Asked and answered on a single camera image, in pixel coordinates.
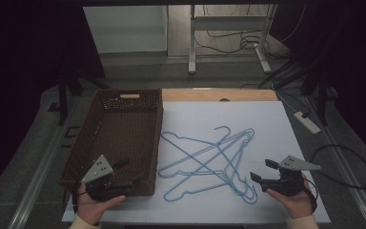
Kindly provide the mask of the black metal stand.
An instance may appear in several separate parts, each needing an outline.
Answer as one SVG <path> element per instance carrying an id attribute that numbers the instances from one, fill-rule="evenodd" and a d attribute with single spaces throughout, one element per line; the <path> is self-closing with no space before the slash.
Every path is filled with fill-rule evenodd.
<path id="1" fill-rule="evenodd" d="M 105 78 L 105 72 L 101 61 L 93 65 L 82 65 L 71 63 L 63 60 L 58 67 L 58 102 L 51 103 L 49 112 L 58 112 L 59 122 L 61 126 L 67 120 L 68 112 L 68 93 L 72 95 L 81 95 L 84 92 L 81 79 L 84 79 L 97 86 L 99 89 L 109 89 L 110 86 L 101 81 Z"/>
<path id="2" fill-rule="evenodd" d="M 328 100 L 333 100 L 333 97 L 328 96 L 329 74 L 327 68 L 323 64 L 313 63 L 307 67 L 307 76 L 301 86 L 303 95 L 312 95 L 317 91 L 317 106 L 316 112 L 321 123 L 324 126 L 328 125 L 326 119 L 326 103 Z"/>

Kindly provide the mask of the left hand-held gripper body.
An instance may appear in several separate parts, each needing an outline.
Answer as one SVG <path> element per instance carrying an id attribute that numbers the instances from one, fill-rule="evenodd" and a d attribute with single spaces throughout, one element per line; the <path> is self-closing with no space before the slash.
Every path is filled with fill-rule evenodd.
<path id="1" fill-rule="evenodd" d="M 81 182 L 85 184 L 86 192 L 93 200 L 107 201 L 111 198 L 127 196 L 132 188 L 131 181 L 112 182 L 114 170 L 113 164 L 101 155 L 92 164 L 91 168 L 81 178 Z"/>

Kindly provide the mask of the white desk frame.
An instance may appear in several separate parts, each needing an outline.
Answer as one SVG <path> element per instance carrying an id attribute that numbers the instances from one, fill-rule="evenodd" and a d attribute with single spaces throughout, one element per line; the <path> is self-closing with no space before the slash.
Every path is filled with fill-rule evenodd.
<path id="1" fill-rule="evenodd" d="M 195 39 L 196 31 L 260 31 L 261 36 L 255 46 L 255 53 L 264 73 L 272 71 L 265 52 L 265 43 L 273 23 L 277 4 L 271 4 L 267 9 L 267 15 L 238 15 L 238 16 L 196 16 L 195 5 L 190 5 L 190 47 L 188 72 L 195 73 L 196 53 Z"/>

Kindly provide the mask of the person's left hand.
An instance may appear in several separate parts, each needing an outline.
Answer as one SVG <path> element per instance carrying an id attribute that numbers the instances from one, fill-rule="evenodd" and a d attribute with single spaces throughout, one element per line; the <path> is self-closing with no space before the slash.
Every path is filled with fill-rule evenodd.
<path id="1" fill-rule="evenodd" d="M 77 191 L 77 211 L 76 215 L 89 225 L 96 225 L 100 222 L 104 213 L 122 203 L 125 196 L 111 198 L 107 201 L 96 201 L 86 193 L 86 187 L 81 185 Z"/>

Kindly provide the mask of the white table mat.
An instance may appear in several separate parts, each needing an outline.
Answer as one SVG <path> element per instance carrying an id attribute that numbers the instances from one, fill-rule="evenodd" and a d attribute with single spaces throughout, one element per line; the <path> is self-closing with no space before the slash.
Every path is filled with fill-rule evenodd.
<path id="1" fill-rule="evenodd" d="M 183 176 L 162 178 L 158 170 L 185 157 L 168 140 L 189 154 L 231 136 L 250 135 L 243 150 L 239 173 L 253 185 L 258 201 L 246 203 L 229 186 L 185 195 L 174 202 L 163 196 Z M 165 102 L 158 145 L 158 158 L 154 194 L 133 197 L 107 211 L 103 221 L 114 224 L 156 225 L 245 225 L 281 224 L 288 216 L 286 210 L 252 182 L 250 172 L 264 178 L 276 179 L 278 172 L 266 166 L 265 160 L 281 161 L 286 156 L 301 157 L 292 125 L 284 106 L 278 101 L 268 102 Z M 163 172 L 192 171 L 198 167 L 187 160 Z M 196 190 L 220 183 L 216 176 L 195 176 L 173 190 L 170 198 L 179 197 L 185 190 Z"/>

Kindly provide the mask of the dark curtain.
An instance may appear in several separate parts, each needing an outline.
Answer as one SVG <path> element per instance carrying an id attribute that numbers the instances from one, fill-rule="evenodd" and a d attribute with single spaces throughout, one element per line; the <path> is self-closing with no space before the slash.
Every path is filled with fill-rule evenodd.
<path id="1" fill-rule="evenodd" d="M 303 67 L 323 64 L 335 106 L 366 144 L 366 0 L 302 0 L 307 19 L 291 39 Z"/>
<path id="2" fill-rule="evenodd" d="M 67 0 L 0 0 L 0 176 L 65 76 L 105 76 L 84 9 Z"/>

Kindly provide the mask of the white cabinet panel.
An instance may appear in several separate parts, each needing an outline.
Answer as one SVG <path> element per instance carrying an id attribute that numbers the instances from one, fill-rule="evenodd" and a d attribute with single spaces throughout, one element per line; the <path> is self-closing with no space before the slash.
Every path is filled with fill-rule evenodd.
<path id="1" fill-rule="evenodd" d="M 167 49 L 164 6 L 84 7 L 99 53 L 161 52 Z"/>

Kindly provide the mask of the person's right hand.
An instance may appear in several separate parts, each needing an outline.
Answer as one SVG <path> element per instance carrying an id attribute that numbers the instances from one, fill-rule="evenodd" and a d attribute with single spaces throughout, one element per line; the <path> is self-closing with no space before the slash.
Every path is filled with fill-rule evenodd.
<path id="1" fill-rule="evenodd" d="M 285 207 L 292 219 L 301 219 L 313 215 L 313 204 L 305 191 L 302 191 L 293 197 L 283 196 L 271 189 L 267 189 L 266 192 Z"/>

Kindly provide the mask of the brown woven basket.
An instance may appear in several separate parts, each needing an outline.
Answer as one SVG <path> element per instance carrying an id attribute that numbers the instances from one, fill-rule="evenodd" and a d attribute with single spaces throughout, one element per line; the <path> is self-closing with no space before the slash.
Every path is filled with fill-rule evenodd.
<path id="1" fill-rule="evenodd" d="M 79 129 L 58 183 L 71 192 L 83 169 L 103 155 L 109 163 L 130 163 L 112 176 L 112 182 L 147 179 L 132 184 L 133 197 L 154 194 L 158 145 L 163 120 L 160 90 L 98 90 Z"/>

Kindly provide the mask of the white power strip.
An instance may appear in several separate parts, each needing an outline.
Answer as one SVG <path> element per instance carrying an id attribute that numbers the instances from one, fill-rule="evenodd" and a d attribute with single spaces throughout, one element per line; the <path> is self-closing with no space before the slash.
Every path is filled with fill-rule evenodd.
<path id="1" fill-rule="evenodd" d="M 302 112 L 294 114 L 296 120 L 298 120 L 310 133 L 313 135 L 320 132 L 320 128 L 314 124 L 314 122 Z"/>

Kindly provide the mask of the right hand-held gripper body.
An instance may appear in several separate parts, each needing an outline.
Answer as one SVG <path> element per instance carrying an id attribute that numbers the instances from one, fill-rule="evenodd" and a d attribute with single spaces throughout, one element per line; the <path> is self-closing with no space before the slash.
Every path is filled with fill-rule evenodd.
<path id="1" fill-rule="evenodd" d="M 263 192 L 267 189 L 275 190 L 286 197 L 293 197 L 299 194 L 304 187 L 303 171 L 318 171 L 319 165 L 297 158 L 287 156 L 281 162 L 277 162 L 279 168 L 279 179 L 261 179 L 260 185 Z"/>

